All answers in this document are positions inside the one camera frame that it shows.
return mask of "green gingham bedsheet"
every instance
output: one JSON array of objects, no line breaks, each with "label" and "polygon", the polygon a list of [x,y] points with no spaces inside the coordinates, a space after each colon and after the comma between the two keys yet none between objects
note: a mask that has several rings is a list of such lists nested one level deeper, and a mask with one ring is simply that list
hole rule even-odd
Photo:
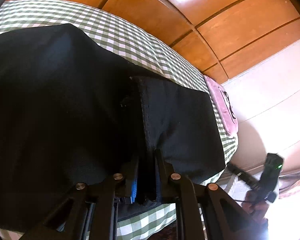
[{"label": "green gingham bedsheet", "polygon": [[[12,0],[5,2],[0,8],[0,33],[64,23],[71,23],[80,28],[99,46],[136,65],[154,71],[184,87],[209,93],[202,74],[188,61],[154,36],[110,13],[63,0]],[[213,102],[212,105],[227,163],[237,149],[238,139],[226,135]],[[221,173],[202,184],[216,182]],[[146,239],[175,219],[175,204],[161,205],[119,222],[117,239]]]}]

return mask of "round metal bolt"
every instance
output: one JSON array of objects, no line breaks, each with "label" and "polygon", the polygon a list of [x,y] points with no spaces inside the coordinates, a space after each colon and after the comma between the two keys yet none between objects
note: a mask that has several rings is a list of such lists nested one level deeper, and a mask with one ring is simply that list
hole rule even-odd
[{"label": "round metal bolt", "polygon": [[217,190],[218,189],[218,185],[215,184],[215,183],[210,183],[209,186],[208,186],[208,188],[210,190]]},{"label": "round metal bolt", "polygon": [[181,179],[181,175],[179,173],[172,173],[171,179],[173,179],[173,180]]},{"label": "round metal bolt", "polygon": [[83,182],[79,182],[75,185],[75,187],[77,188],[77,190],[82,190],[86,187],[86,184]]},{"label": "round metal bolt", "polygon": [[121,173],[115,173],[113,174],[113,178],[119,180],[123,178],[123,175]]}]

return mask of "pink cloth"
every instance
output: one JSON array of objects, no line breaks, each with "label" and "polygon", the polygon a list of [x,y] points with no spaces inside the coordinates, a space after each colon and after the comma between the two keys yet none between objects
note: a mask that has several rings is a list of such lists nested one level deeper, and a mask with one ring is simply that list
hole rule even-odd
[{"label": "pink cloth", "polygon": [[233,137],[238,132],[238,120],[229,101],[229,96],[223,86],[213,79],[204,75],[204,80],[209,88],[212,100],[217,107],[223,126],[229,137]]}]

